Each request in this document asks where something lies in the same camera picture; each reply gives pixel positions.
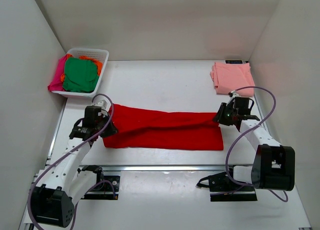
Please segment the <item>red t shirt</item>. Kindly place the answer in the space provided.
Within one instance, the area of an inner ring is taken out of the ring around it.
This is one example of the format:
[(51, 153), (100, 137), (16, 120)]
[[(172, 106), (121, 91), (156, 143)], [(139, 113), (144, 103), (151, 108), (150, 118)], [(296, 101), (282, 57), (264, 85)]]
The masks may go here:
[(107, 148), (157, 148), (222, 151), (222, 132), (214, 112), (163, 112), (116, 104), (112, 123), (118, 132), (103, 139)]

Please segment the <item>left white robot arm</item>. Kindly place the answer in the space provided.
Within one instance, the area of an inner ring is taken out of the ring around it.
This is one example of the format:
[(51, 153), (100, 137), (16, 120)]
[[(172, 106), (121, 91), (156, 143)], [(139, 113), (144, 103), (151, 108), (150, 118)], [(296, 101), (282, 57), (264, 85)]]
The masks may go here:
[(113, 113), (105, 101), (87, 106), (84, 117), (73, 125), (63, 156), (40, 173), (32, 184), (27, 210), (31, 222), (39, 230), (42, 224), (73, 228), (78, 202), (90, 191), (113, 185), (105, 180), (102, 167), (82, 165), (99, 137), (117, 133), (112, 123)]

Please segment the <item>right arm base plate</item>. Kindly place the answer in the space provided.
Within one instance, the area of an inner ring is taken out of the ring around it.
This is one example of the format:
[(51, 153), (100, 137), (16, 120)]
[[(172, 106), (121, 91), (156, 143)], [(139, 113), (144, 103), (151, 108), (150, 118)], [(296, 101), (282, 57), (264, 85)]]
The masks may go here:
[(207, 170), (198, 180), (195, 187), (208, 189), (211, 202), (255, 202), (258, 200), (253, 187), (242, 186), (232, 182), (223, 166), (204, 166), (200, 170)]

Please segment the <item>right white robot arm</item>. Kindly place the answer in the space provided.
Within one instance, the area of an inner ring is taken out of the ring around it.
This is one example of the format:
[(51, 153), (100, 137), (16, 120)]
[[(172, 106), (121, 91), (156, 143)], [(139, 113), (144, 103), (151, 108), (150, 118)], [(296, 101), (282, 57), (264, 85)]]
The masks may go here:
[(256, 189), (291, 191), (295, 185), (295, 151), (276, 141), (262, 126), (261, 119), (251, 114), (254, 101), (248, 97), (232, 97), (222, 103), (213, 121), (220, 125), (235, 126), (240, 135), (231, 144), (229, 158), (236, 143), (246, 137), (255, 151), (251, 166), (233, 166), (225, 162), (224, 185), (229, 190), (240, 186)]

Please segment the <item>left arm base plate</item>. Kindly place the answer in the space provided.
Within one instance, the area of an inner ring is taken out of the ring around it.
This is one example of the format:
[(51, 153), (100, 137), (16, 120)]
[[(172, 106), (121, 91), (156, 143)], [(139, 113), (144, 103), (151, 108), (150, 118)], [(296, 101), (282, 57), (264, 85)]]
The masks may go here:
[(97, 187), (86, 193), (83, 200), (118, 200), (121, 174), (120, 172), (106, 172), (103, 173), (104, 183), (100, 183)]

